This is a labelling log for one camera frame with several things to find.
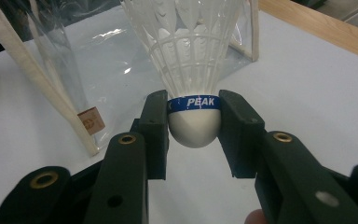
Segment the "brown tag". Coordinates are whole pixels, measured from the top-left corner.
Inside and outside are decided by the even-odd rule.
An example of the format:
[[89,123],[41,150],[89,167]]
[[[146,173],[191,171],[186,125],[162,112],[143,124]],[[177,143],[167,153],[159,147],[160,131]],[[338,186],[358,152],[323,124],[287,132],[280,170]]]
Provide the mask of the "brown tag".
[[95,134],[104,128],[103,119],[97,107],[93,107],[78,114],[89,135]]

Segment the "wooden strip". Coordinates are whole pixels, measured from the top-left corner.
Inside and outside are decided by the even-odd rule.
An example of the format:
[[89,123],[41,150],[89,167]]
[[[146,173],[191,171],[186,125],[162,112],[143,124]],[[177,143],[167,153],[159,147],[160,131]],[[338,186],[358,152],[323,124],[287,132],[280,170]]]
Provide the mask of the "wooden strip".
[[260,9],[358,55],[358,27],[289,0],[259,0]]

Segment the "shuttlecock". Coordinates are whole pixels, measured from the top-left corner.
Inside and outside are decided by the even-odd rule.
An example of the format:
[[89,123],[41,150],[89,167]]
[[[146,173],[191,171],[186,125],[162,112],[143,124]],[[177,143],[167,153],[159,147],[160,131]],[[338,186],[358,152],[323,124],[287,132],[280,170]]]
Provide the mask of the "shuttlecock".
[[243,0],[121,0],[169,93],[172,136],[205,147],[220,129],[214,95]]

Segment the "gray floor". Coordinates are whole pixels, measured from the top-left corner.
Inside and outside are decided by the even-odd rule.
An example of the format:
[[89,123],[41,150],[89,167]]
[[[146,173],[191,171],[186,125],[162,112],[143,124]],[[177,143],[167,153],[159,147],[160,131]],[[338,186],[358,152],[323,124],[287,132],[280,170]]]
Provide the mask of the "gray floor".
[[358,26],[358,0],[326,0],[317,9],[328,16]]

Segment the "white table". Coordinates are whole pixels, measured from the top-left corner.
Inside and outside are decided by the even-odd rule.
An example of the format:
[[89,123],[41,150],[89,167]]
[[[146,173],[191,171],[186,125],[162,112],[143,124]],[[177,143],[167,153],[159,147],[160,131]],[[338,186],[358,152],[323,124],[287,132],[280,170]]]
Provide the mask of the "white table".
[[[319,162],[348,175],[358,164],[358,56],[260,12],[260,59],[218,83],[241,94],[268,131],[299,137]],[[0,203],[47,165],[76,173],[90,158],[67,122],[0,53]],[[218,143],[171,141],[167,180],[149,182],[150,223],[243,223],[258,208],[253,180],[231,178]]]

